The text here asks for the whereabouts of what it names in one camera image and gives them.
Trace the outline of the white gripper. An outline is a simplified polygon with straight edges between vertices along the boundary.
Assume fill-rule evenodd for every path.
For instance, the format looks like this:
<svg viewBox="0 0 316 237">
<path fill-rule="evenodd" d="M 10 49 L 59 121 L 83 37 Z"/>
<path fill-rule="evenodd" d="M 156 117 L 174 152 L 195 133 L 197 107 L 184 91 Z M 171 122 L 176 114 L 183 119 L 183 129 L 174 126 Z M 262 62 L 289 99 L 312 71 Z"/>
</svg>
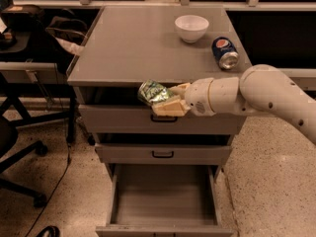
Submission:
<svg viewBox="0 0 316 237">
<path fill-rule="evenodd" d="M 154 104 L 153 112 L 159 117 L 183 117 L 189 110 L 198 117 L 212 117 L 215 112 L 209 102 L 209 90 L 212 78 L 199 79 L 170 88 L 175 97 Z"/>
</svg>

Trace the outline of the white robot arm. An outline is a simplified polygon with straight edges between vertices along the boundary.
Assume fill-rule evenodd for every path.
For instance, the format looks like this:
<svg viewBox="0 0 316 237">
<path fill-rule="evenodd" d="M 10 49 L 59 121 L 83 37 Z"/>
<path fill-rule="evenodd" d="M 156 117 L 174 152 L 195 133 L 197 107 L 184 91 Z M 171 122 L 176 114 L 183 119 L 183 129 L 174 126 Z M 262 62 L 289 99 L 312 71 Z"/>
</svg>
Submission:
<svg viewBox="0 0 316 237">
<path fill-rule="evenodd" d="M 152 106 L 156 115 L 182 117 L 191 112 L 198 117 L 248 117 L 268 113 L 316 144 L 316 101 L 273 66 L 255 65 L 239 77 L 199 79 L 171 91 L 173 97 Z"/>
</svg>

